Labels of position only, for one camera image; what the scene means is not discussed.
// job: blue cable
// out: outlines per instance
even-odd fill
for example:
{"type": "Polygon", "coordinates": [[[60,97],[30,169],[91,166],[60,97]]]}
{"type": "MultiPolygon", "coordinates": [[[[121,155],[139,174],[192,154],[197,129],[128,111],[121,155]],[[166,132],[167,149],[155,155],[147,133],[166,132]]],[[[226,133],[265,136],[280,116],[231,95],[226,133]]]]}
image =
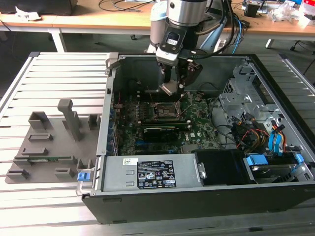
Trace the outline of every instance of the blue cable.
{"type": "Polygon", "coordinates": [[[236,18],[236,20],[238,21],[238,24],[240,25],[240,32],[238,34],[237,42],[236,42],[236,45],[235,45],[235,48],[234,48],[232,54],[234,54],[236,49],[238,48],[238,45],[239,45],[239,42],[240,42],[240,38],[241,38],[241,34],[242,34],[242,23],[240,22],[239,19],[236,18]]]}

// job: circuit board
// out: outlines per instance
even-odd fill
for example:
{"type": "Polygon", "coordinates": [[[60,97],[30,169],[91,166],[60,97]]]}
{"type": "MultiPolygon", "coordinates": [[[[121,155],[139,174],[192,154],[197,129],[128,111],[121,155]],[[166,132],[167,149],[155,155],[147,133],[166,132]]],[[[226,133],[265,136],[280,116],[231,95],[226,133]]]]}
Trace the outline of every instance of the circuit board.
{"type": "Polygon", "coordinates": [[[220,148],[202,94],[187,92],[175,101],[143,101],[139,96],[116,104],[118,155],[191,153],[220,148]]]}

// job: blue clip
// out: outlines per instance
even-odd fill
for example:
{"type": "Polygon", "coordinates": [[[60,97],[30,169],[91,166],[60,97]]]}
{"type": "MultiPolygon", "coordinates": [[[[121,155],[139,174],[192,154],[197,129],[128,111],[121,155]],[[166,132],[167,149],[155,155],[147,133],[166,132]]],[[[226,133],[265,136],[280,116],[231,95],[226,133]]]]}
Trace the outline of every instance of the blue clip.
{"type": "Polygon", "coordinates": [[[250,155],[246,160],[249,166],[268,165],[268,161],[264,155],[250,155]]]}
{"type": "Polygon", "coordinates": [[[90,173],[86,173],[86,172],[79,173],[78,181],[82,181],[82,182],[90,181],[90,173]]]}
{"type": "Polygon", "coordinates": [[[269,151],[272,151],[272,146],[274,144],[275,134],[273,133],[273,131],[274,131],[274,129],[271,129],[270,137],[269,137],[269,140],[268,140],[268,149],[269,149],[269,151]]]}
{"type": "Polygon", "coordinates": [[[269,140],[268,140],[268,149],[270,151],[274,151],[274,153],[276,153],[278,156],[282,156],[282,152],[280,152],[280,143],[281,143],[281,135],[278,135],[278,134],[275,134],[274,133],[274,129],[271,129],[271,133],[270,133],[270,137],[269,137],[269,140]]]}
{"type": "Polygon", "coordinates": [[[282,156],[282,152],[280,152],[280,143],[281,143],[281,136],[277,135],[276,136],[276,142],[275,142],[275,146],[274,146],[274,153],[278,154],[279,156],[282,156]]]}
{"type": "Polygon", "coordinates": [[[301,154],[296,154],[295,155],[295,159],[298,161],[299,164],[304,162],[304,158],[303,158],[303,156],[301,154]]]}

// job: power supply label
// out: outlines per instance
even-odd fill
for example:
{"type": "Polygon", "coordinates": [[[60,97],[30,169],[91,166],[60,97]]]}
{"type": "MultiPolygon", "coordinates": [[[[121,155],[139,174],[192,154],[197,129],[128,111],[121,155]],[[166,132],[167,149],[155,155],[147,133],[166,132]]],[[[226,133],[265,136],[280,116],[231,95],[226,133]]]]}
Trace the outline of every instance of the power supply label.
{"type": "Polygon", "coordinates": [[[173,161],[138,161],[138,188],[176,187],[173,161]]]}

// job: floor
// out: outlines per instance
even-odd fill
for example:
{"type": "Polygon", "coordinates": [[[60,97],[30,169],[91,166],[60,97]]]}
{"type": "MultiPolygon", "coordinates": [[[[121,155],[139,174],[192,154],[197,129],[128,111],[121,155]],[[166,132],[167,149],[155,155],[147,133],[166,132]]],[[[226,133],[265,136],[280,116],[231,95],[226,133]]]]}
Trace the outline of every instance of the floor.
{"type": "MultiPolygon", "coordinates": [[[[7,36],[6,42],[0,41],[0,98],[5,94],[30,52],[56,51],[54,43],[48,39],[48,33],[8,32],[7,36]]],[[[64,34],[68,52],[143,52],[149,45],[149,36],[136,37],[137,40],[131,40],[130,35],[102,35],[101,43],[97,45],[94,44],[91,34],[64,34]]],[[[315,55],[312,55],[315,44],[312,42],[297,45],[294,52],[289,50],[294,41],[276,40],[272,49],[266,49],[265,44],[265,40],[254,40],[250,35],[245,35],[237,53],[286,54],[301,72],[304,72],[315,58],[315,55]]],[[[315,64],[311,66],[306,76],[312,83],[315,82],[315,64]]]]}

